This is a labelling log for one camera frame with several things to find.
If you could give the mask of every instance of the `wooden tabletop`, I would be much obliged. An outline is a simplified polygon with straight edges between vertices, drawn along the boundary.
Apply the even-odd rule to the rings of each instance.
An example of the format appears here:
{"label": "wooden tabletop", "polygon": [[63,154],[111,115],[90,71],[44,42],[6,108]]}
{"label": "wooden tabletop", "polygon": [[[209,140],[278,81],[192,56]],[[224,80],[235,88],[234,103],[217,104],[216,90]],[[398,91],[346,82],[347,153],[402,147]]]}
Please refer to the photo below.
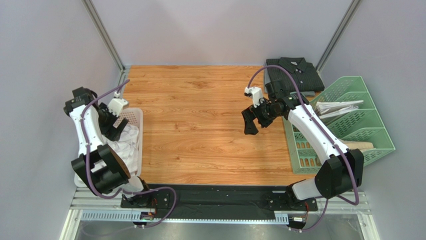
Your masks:
{"label": "wooden tabletop", "polygon": [[[124,98],[143,110],[147,183],[289,185],[283,122],[244,135],[244,88],[261,66],[132,66]],[[259,74],[252,86],[263,84]]]}

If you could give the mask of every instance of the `shirt collar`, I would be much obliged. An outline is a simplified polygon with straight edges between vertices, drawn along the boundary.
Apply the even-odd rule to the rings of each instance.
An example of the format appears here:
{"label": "shirt collar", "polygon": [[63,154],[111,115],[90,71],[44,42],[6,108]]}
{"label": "shirt collar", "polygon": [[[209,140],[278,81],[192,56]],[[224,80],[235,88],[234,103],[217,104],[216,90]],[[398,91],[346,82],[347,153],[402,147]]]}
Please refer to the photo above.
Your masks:
{"label": "shirt collar", "polygon": [[296,72],[296,70],[300,70],[302,72],[305,72],[306,70],[306,60],[304,57],[281,57],[279,59],[278,64],[283,67],[285,70],[289,71],[290,73]]}

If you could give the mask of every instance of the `metal frame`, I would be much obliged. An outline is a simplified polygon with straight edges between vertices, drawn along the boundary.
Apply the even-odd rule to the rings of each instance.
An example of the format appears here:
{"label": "metal frame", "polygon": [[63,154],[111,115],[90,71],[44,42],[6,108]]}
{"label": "metal frame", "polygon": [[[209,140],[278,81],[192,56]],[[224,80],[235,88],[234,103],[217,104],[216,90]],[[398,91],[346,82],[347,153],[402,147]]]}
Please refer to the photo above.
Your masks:
{"label": "metal frame", "polygon": [[[105,46],[107,47],[111,57],[113,58],[115,64],[120,70],[120,76],[118,79],[118,84],[121,84],[129,74],[130,66],[125,66],[114,47],[102,21],[99,17],[98,12],[92,2],[92,0],[81,0],[84,6],[87,9],[96,29],[98,30]],[[328,58],[330,57],[333,49],[336,47],[338,41],[340,40],[343,32],[347,28],[349,22],[354,16],[356,10],[358,9],[362,0],[352,0],[350,6],[348,7],[343,19],[341,20],[339,26],[337,27],[333,37],[331,38],[327,48],[322,54],[316,69],[321,73],[324,68]],[[347,192],[343,194],[346,198],[354,200],[352,192]],[[360,203],[358,206],[352,206],[340,198],[332,198],[329,200],[326,214],[355,214],[358,216],[359,224],[361,226],[362,234],[366,240],[379,240],[379,234],[376,229],[376,225],[373,220],[373,216],[370,210],[370,206],[367,202],[367,198],[364,192],[359,192]],[[133,212],[142,212],[150,211],[150,209],[132,209],[128,208],[123,210],[120,208],[121,197],[117,196],[110,200],[101,199],[94,196],[88,188],[77,188],[74,198],[71,203],[71,207],[68,211],[68,215],[65,221],[65,224],[60,235],[60,240],[73,240],[76,237],[78,232],[78,227],[80,221],[88,220],[92,218],[93,220],[103,221],[129,221],[134,220],[135,214]],[[318,211],[310,212],[310,214],[321,214],[324,209],[325,199],[318,199]],[[288,214],[294,214],[296,212],[291,211],[275,211],[275,220],[215,220],[215,219],[168,219],[165,222],[173,223],[227,223],[227,224],[285,224],[287,221]]]}
{"label": "metal frame", "polygon": [[[345,192],[343,196],[351,201],[355,200],[353,192]],[[320,215],[324,209],[326,200],[317,199],[318,211],[311,211],[311,215]],[[62,229],[60,240],[73,240],[78,232],[80,221],[117,221],[133,222],[140,212],[150,212],[149,208],[120,208],[121,196],[113,199],[102,199],[93,195],[86,187],[78,187],[71,207]],[[293,211],[274,211],[275,220],[220,220],[220,219],[167,219],[165,223],[209,223],[209,224],[268,224],[285,225],[288,223],[288,214],[300,212]],[[370,206],[367,202],[366,194],[359,192],[359,205],[353,206],[340,198],[334,197],[329,200],[327,215],[357,215],[361,227],[362,235],[365,240],[379,240],[379,234],[373,220]]]}
{"label": "metal frame", "polygon": [[120,70],[120,74],[122,75],[125,71],[125,65],[123,64],[119,53],[117,52],[116,48],[114,47],[113,42],[111,41],[110,36],[107,33],[107,30],[104,27],[104,24],[101,21],[101,18],[99,17],[98,12],[96,11],[95,5],[93,4],[92,0],[81,0],[86,7],[86,10],[88,14],[90,15],[94,26],[98,30],[100,37],[102,38],[103,42],[105,43],[106,48],[108,49],[109,53],[111,54],[112,59],[114,60],[115,64],[117,65],[118,69]]}
{"label": "metal frame", "polygon": [[333,49],[336,47],[338,41],[340,40],[341,36],[343,35],[343,32],[348,27],[349,22],[351,21],[352,17],[355,15],[355,12],[357,11],[358,7],[360,6],[360,3],[362,0],[352,0],[350,3],[346,13],[344,14],[340,24],[338,25],[336,31],[334,32],[333,37],[331,38],[330,42],[328,43],[327,48],[325,49],[324,53],[322,54],[321,58],[318,61],[318,64],[316,65],[316,71],[321,72],[324,68],[324,66],[327,63],[327,60],[329,59],[330,55],[332,54]]}

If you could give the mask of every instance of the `white wall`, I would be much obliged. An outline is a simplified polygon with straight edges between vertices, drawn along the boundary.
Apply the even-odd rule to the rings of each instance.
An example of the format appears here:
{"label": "white wall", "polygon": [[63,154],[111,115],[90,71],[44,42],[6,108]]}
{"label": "white wall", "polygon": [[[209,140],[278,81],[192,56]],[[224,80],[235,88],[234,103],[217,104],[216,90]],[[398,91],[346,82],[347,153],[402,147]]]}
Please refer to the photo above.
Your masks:
{"label": "white wall", "polygon": [[396,151],[364,170],[382,240],[424,239],[426,2],[364,0],[321,76],[362,76]]}
{"label": "white wall", "polygon": [[126,65],[316,65],[351,0],[93,0]]}
{"label": "white wall", "polygon": [[74,195],[72,90],[118,70],[80,0],[0,0],[0,239],[58,239]]}

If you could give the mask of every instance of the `metal floor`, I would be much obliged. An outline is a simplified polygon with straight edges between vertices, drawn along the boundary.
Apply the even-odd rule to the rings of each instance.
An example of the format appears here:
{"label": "metal floor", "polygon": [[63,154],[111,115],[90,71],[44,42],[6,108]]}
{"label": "metal floor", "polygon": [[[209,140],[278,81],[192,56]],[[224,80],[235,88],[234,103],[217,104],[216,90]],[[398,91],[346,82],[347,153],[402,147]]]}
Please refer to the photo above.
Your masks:
{"label": "metal floor", "polygon": [[[307,226],[319,216],[310,214]],[[107,234],[129,226],[130,222],[81,221],[89,234]],[[96,239],[78,231],[75,240]],[[162,223],[153,228],[130,229],[103,240],[363,240],[357,215],[326,215],[314,231],[296,233],[287,226],[267,224]]]}

